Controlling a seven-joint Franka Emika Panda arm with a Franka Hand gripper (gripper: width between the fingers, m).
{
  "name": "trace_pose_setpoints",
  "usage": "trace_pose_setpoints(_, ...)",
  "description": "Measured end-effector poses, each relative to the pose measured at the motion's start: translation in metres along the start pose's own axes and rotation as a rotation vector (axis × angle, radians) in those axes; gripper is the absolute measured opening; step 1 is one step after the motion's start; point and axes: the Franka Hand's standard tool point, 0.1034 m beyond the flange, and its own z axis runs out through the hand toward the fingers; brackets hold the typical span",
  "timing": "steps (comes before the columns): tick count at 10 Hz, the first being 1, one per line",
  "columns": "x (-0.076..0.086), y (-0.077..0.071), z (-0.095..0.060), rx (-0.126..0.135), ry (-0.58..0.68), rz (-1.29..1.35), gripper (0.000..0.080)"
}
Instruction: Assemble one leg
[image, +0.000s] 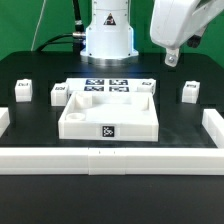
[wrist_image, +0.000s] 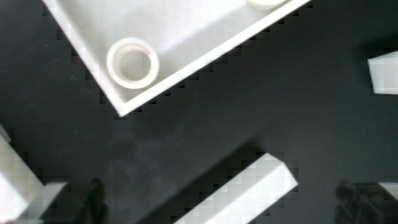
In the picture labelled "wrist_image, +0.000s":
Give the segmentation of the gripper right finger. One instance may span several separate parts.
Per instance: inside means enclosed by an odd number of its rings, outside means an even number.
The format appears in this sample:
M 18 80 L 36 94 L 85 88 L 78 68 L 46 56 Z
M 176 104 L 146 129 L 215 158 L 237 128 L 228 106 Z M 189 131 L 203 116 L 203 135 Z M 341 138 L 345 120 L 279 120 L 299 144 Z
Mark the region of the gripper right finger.
M 341 181 L 336 198 L 334 224 L 398 224 L 398 182 Z

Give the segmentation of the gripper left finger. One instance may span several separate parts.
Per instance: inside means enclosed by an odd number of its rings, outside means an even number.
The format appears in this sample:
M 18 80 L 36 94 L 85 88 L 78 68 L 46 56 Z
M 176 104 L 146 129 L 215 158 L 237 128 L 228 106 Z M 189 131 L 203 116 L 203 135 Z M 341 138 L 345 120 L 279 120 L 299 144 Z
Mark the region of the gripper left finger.
M 109 206 L 105 203 L 105 184 L 94 178 L 84 192 L 68 185 L 57 201 L 55 224 L 107 224 Z

